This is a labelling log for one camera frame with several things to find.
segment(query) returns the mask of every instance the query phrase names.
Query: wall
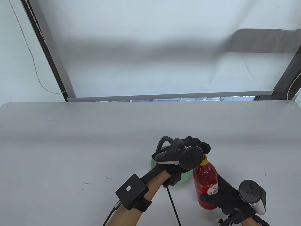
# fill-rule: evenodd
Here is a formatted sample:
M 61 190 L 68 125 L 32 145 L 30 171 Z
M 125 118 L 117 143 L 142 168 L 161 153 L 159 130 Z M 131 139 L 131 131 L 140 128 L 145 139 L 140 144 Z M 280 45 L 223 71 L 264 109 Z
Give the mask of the wall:
M 55 77 L 20 0 L 11 0 L 35 58 L 41 83 L 60 92 Z M 8 0 L 0 1 L 0 106 L 7 102 L 64 102 L 62 94 L 44 90 Z

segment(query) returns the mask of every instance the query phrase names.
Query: red liquid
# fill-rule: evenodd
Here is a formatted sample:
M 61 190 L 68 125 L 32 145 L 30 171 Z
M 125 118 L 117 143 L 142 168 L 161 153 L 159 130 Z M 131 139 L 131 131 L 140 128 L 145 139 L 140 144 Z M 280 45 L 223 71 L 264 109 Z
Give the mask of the red liquid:
M 215 209 L 216 206 L 204 203 L 200 200 L 200 195 L 213 195 L 219 190 L 217 181 L 217 172 L 214 166 L 208 162 L 204 166 L 198 166 L 193 169 L 193 179 L 197 190 L 197 199 L 204 209 Z

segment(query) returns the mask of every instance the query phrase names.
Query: white table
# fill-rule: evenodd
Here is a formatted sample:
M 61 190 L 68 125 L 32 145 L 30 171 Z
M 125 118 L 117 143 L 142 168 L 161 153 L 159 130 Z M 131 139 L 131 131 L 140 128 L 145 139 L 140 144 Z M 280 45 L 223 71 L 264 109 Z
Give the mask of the white table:
M 231 185 L 252 179 L 265 188 L 263 219 L 298 225 L 300 116 L 298 105 L 286 101 L 5 104 L 1 225 L 102 225 L 115 191 L 133 173 L 148 171 L 164 135 L 208 142 L 209 161 Z M 192 179 L 170 190 L 183 226 L 225 218 L 199 206 Z M 177 225 L 164 188 L 138 225 Z

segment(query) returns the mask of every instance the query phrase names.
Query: white roller blind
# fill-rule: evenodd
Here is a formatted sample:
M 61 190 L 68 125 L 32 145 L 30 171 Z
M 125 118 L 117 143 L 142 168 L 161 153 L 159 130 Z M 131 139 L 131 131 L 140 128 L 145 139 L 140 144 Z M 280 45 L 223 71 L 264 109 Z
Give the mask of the white roller blind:
M 272 90 L 301 44 L 297 0 L 32 5 L 76 97 Z

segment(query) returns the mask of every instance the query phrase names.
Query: hand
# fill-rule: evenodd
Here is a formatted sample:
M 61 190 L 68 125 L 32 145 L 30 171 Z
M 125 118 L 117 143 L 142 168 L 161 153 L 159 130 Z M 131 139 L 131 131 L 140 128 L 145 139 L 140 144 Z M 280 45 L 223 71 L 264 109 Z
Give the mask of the hand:
M 177 155 L 183 149 L 185 149 L 185 146 L 187 146 L 187 147 L 188 146 L 198 146 L 199 148 L 201 148 L 203 150 L 203 152 L 205 154 L 208 154 L 211 149 L 209 144 L 207 144 L 205 142 L 201 142 L 198 138 L 192 138 L 191 136 L 188 136 L 185 139 L 179 139 L 179 138 L 174 139 L 173 141 L 171 141 L 170 146 L 167 146 L 166 148 L 164 148 L 162 150 L 157 148 L 157 151 L 156 151 L 156 153 L 154 153 L 152 155 L 152 158 L 155 159 L 155 157 L 161 152 L 166 152 L 166 155 L 173 158 L 175 155 Z M 168 165 L 156 164 L 155 168 L 163 169 L 171 175 L 171 178 L 168 179 L 163 184 L 164 187 L 166 187 L 168 185 L 174 186 L 181 179 L 182 173 L 186 173 L 186 172 L 192 170 L 192 169 L 183 169 L 180 165 L 175 165 L 175 164 L 168 164 Z
M 234 215 L 237 212 L 243 212 L 242 219 L 245 219 L 255 215 L 255 211 L 250 204 L 244 202 L 238 193 L 238 190 L 229 185 L 219 174 L 217 175 L 217 180 L 219 184 L 219 191 L 215 195 L 201 195 L 200 199 L 208 204 L 212 204 L 222 209 L 222 212 L 226 215 Z
M 183 140 L 185 146 L 198 146 L 203 150 L 203 153 L 207 155 L 211 151 L 211 147 L 209 144 L 205 142 L 201 142 L 198 138 L 192 138 L 191 136 L 186 137 Z

